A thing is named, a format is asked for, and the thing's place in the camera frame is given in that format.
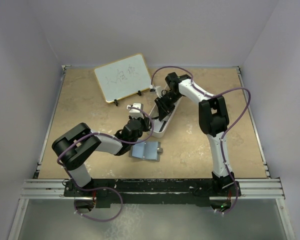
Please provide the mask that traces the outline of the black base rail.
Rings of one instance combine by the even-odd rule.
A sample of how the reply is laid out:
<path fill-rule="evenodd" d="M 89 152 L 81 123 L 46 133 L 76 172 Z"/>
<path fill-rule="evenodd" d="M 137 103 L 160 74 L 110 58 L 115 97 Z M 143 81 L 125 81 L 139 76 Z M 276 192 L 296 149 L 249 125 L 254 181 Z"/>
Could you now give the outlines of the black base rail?
<path fill-rule="evenodd" d="M 164 179 L 102 179 L 92 180 L 92 188 L 82 189 L 69 179 L 61 181 L 63 195 L 76 201 L 96 198 L 96 208 L 109 208 L 113 204 L 140 205 L 195 205 L 209 207 L 212 198 L 221 198 L 230 206 L 231 198 L 241 196 L 240 183 L 236 180 L 226 188 L 219 188 L 213 178 L 164 178 Z"/>

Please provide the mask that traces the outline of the small whiteboard wooden frame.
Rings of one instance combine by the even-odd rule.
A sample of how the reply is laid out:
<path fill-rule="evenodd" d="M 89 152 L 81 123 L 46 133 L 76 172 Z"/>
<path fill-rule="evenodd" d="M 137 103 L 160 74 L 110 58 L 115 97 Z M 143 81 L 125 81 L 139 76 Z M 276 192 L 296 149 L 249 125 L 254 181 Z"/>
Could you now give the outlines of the small whiteboard wooden frame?
<path fill-rule="evenodd" d="M 108 104 L 148 90 L 151 85 L 151 76 L 141 53 L 95 67 L 93 71 Z"/>

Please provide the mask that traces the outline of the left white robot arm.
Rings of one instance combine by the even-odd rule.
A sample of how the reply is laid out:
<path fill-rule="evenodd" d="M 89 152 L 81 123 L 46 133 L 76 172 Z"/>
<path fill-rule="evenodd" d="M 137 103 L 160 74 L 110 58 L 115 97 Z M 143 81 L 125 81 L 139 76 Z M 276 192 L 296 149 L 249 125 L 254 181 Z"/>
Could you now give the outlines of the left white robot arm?
<path fill-rule="evenodd" d="M 145 132 L 153 132 L 153 120 L 149 117 L 129 118 L 127 124 L 115 135 L 92 132 L 86 123 L 80 123 L 57 138 L 52 150 L 57 155 L 57 163 L 65 168 L 67 174 L 76 183 L 75 190 L 81 196 L 93 191 L 93 179 L 88 173 L 85 161 L 94 152 L 122 156 L 135 144 Z"/>

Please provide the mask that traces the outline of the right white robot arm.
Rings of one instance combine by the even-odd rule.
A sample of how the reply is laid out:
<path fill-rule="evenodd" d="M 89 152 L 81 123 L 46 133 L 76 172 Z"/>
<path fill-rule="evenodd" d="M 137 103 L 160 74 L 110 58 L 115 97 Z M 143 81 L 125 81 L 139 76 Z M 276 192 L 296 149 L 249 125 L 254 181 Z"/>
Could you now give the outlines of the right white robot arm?
<path fill-rule="evenodd" d="M 187 97 L 198 106 L 198 123 L 207 136 L 212 154 L 213 170 L 212 190 L 218 196 L 225 195 L 234 183 L 234 173 L 229 162 L 225 133 L 229 125 L 229 115 L 223 96 L 214 97 L 196 84 L 191 83 L 187 74 L 177 76 L 169 73 L 165 81 L 168 91 L 157 97 L 154 102 L 158 110 L 158 119 L 164 120 L 175 109 L 175 103 L 181 97 Z"/>

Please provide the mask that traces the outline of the grey card holder wallet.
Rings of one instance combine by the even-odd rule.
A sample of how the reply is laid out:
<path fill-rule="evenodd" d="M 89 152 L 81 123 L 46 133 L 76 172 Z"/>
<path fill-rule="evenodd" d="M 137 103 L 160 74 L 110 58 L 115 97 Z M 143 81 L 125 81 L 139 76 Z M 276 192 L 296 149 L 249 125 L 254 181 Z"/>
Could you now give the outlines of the grey card holder wallet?
<path fill-rule="evenodd" d="M 163 148 L 159 141 L 144 141 L 135 144 L 129 151 L 129 157 L 133 159 L 159 162 Z"/>

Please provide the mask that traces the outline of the white oblong plastic tray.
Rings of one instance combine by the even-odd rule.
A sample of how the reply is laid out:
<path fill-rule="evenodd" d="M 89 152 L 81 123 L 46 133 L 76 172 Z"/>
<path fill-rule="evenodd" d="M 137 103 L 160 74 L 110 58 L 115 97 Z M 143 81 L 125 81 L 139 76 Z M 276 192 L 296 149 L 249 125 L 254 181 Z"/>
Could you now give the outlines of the white oblong plastic tray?
<path fill-rule="evenodd" d="M 154 130 L 152 136 L 154 138 L 160 139 L 164 136 L 170 122 L 172 121 L 173 116 L 175 115 L 177 108 L 181 102 L 179 99 L 174 103 L 174 110 L 169 113 L 163 120 L 159 120 L 159 108 L 156 103 L 154 103 L 154 107 L 151 109 L 149 116 L 153 120 Z"/>

